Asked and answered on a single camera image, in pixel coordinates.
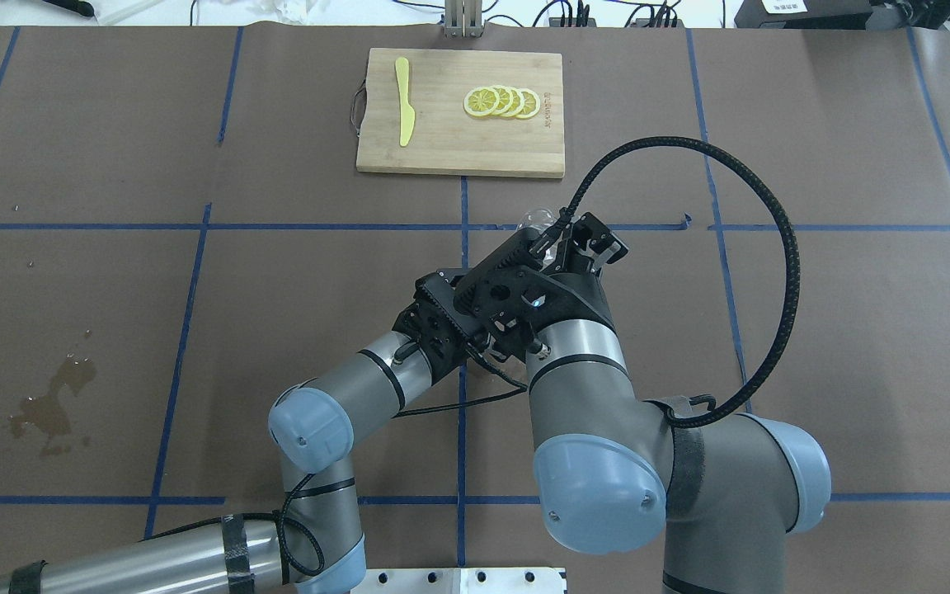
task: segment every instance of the white bracket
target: white bracket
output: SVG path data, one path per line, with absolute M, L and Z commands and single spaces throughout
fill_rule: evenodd
M 482 37 L 482 0 L 445 0 L 446 37 Z
M 367 570 L 350 594 L 566 594 L 562 568 Z

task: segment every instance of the liquid spill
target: liquid spill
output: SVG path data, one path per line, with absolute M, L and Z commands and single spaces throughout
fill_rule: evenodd
M 68 413 L 61 406 L 59 396 L 61 390 L 68 386 L 73 398 L 76 398 L 83 387 L 91 383 L 96 375 L 94 361 L 87 358 L 79 360 L 74 353 L 68 353 L 68 356 L 64 357 L 63 364 L 57 368 L 57 373 L 50 377 L 46 394 L 38 398 L 29 396 L 22 399 L 21 413 L 10 417 L 12 435 L 19 439 L 29 427 L 34 426 L 46 435 L 46 442 L 39 451 L 40 456 L 62 455 L 72 451 L 71 445 L 54 444 L 55 437 L 68 436 L 72 433 L 72 423 L 68 420 Z M 82 444 L 90 446 L 90 436 L 83 437 Z

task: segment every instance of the brown table surface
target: brown table surface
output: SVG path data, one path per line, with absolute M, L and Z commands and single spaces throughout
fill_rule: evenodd
M 355 172 L 370 46 L 562 53 L 565 179 Z M 950 591 L 950 33 L 928 31 L 0 29 L 0 573 L 279 505 L 283 388 L 659 134 L 708 135 L 798 225 L 802 308 L 753 407 L 821 441 L 835 496 L 788 541 L 788 591 Z M 646 398 L 724 398 L 775 328 L 770 219 L 710 173 L 630 155 L 583 205 L 632 249 L 604 284 Z M 501 387 L 473 370 L 426 403 Z M 531 458 L 522 398 L 392 422 L 355 452 L 369 566 L 659 591 L 661 538 L 607 557 L 551 541 Z

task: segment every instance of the white label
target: white label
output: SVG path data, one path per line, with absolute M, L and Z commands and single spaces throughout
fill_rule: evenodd
M 799 12 L 808 12 L 804 0 L 761 0 L 765 11 L 769 15 L 796 15 Z

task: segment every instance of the black handle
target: black handle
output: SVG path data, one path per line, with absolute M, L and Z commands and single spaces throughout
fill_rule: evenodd
M 87 18 L 94 16 L 94 7 L 91 7 L 89 2 L 83 2 L 83 0 L 42 0 L 45 3 L 53 4 L 56 7 L 62 7 L 65 11 L 76 12 L 77 15 L 82 15 Z

